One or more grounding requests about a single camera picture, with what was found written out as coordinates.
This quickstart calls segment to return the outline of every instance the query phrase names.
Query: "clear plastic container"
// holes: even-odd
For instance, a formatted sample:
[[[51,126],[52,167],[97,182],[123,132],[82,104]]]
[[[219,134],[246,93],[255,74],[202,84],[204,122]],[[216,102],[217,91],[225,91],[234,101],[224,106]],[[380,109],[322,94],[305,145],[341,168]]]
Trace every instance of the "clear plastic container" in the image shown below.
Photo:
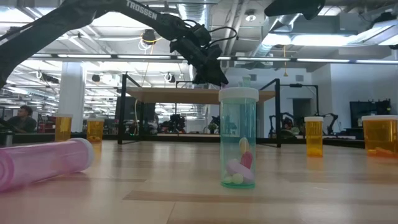
[[[70,139],[70,129],[72,126],[71,114],[56,114],[57,118],[55,121],[55,141],[66,141]]]
[[[94,159],[86,139],[0,149],[0,191],[83,171]]]
[[[255,186],[256,102],[254,88],[221,90],[221,184],[234,189]]]
[[[104,119],[87,119],[87,140],[101,142],[104,133]]]
[[[369,156],[397,157],[398,116],[363,116],[365,148]]]
[[[322,117],[306,117],[305,135],[307,138],[307,156],[323,157],[323,118]]]

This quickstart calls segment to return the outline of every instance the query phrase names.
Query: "fluorescent light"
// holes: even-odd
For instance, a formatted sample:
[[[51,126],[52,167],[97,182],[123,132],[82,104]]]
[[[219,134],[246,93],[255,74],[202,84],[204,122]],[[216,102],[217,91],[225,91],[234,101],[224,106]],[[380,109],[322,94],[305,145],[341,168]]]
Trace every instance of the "fluorescent light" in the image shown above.
[[[45,102],[45,104],[51,105],[51,106],[56,106],[56,103],[50,103],[50,102]]]
[[[293,45],[300,46],[319,46],[319,47],[339,47],[346,45],[352,37],[343,35],[297,35],[293,38]]]
[[[290,58],[272,58],[272,57],[238,57],[238,61],[258,61],[258,62],[289,62]]]
[[[149,7],[165,7],[164,5],[161,5],[161,4],[151,4],[151,5],[149,5]],[[171,8],[171,9],[176,9],[177,7],[176,6],[169,6],[169,8]]]
[[[357,60],[356,63],[372,63],[378,65],[398,65],[398,60]]]
[[[131,58],[131,59],[171,59],[170,56],[163,56],[163,55],[118,55],[118,58]]]
[[[51,57],[50,54],[33,54],[33,57]]]
[[[347,59],[298,58],[298,62],[348,63]]]
[[[218,57],[218,60],[231,60],[231,57]]]
[[[397,45],[397,44],[398,44],[398,35],[395,35],[390,39],[382,42],[380,45]]]
[[[20,89],[20,88],[8,87],[8,89],[10,89],[10,91],[13,92],[13,93],[19,93],[19,94],[28,95],[28,92],[26,90],[23,90],[23,89]]]
[[[290,45],[292,40],[288,35],[281,34],[268,34],[264,40],[262,40],[262,44],[264,45]]]
[[[59,57],[63,58],[111,58],[110,55],[87,55],[87,54],[58,54]]]

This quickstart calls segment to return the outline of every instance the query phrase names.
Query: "teal container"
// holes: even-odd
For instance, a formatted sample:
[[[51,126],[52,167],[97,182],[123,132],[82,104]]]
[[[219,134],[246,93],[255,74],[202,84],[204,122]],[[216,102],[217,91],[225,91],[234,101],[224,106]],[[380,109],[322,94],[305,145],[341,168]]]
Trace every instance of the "teal container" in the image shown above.
[[[255,186],[257,89],[220,90],[221,184],[234,189]]]

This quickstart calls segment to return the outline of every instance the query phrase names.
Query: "person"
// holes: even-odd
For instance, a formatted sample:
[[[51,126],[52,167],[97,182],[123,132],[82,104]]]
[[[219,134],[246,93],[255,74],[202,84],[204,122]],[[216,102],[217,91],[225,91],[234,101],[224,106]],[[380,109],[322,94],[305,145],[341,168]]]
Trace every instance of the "person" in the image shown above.
[[[36,120],[31,118],[32,108],[23,105],[19,108],[17,116],[10,118],[7,122],[13,125],[17,133],[32,133],[36,128]]]

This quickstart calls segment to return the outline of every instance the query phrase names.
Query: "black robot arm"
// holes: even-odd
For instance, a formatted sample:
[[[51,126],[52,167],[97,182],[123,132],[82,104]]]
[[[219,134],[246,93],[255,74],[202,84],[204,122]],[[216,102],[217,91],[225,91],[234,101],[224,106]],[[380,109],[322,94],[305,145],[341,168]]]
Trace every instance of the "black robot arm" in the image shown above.
[[[189,26],[179,17],[160,14],[133,0],[65,0],[40,19],[0,37],[0,41],[7,39],[0,45],[0,88],[20,63],[67,31],[87,26],[109,11],[142,22],[169,40],[170,51],[176,50],[196,68],[194,83],[228,84],[217,61],[221,49],[209,44],[211,37],[204,26]]]

